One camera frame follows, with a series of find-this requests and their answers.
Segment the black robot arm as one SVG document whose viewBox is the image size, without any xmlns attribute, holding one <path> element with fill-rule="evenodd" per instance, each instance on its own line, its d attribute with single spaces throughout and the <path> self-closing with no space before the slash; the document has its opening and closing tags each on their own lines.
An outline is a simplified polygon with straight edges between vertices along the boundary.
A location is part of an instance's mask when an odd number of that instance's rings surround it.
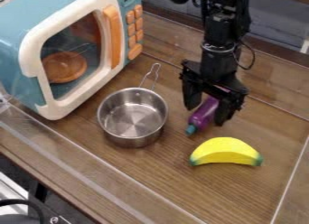
<svg viewBox="0 0 309 224">
<path fill-rule="evenodd" d="M 201 105 L 202 94 L 218 102 L 214 121 L 223 125 L 241 110 L 249 89 L 237 78 L 241 65 L 243 36 L 250 31 L 250 0 L 170 0 L 177 4 L 191 2 L 202 11 L 202 58 L 185 60 L 182 65 L 182 95 L 187 109 Z"/>
</svg>

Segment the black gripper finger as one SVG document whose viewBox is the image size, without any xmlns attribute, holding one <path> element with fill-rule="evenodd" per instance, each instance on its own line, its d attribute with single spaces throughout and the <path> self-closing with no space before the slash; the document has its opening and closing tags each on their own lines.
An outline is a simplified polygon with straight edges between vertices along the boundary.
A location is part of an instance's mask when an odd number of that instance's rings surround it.
<svg viewBox="0 0 309 224">
<path fill-rule="evenodd" d="M 218 107 L 215 110 L 214 121 L 218 126 L 223 126 L 225 122 L 229 121 L 234 113 L 241 110 L 241 98 L 227 97 L 222 98 L 218 102 Z"/>
<path fill-rule="evenodd" d="M 189 110 L 197 108 L 202 102 L 202 88 L 197 82 L 189 79 L 182 80 L 182 94 L 185 107 Z"/>
</svg>

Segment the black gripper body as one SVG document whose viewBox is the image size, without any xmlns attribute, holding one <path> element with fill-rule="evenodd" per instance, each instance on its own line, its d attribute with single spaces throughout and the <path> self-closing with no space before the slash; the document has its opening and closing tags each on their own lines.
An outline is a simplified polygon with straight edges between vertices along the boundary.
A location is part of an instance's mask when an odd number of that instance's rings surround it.
<svg viewBox="0 0 309 224">
<path fill-rule="evenodd" d="M 206 93 L 215 99 L 221 100 L 227 97 L 239 97 L 241 106 L 245 97 L 249 94 L 249 89 L 237 79 L 235 73 L 231 72 L 218 79 L 203 78 L 201 73 L 201 63 L 197 61 L 185 60 L 182 63 L 182 73 L 179 74 L 181 81 L 189 79 L 201 85 L 202 93 Z"/>
</svg>

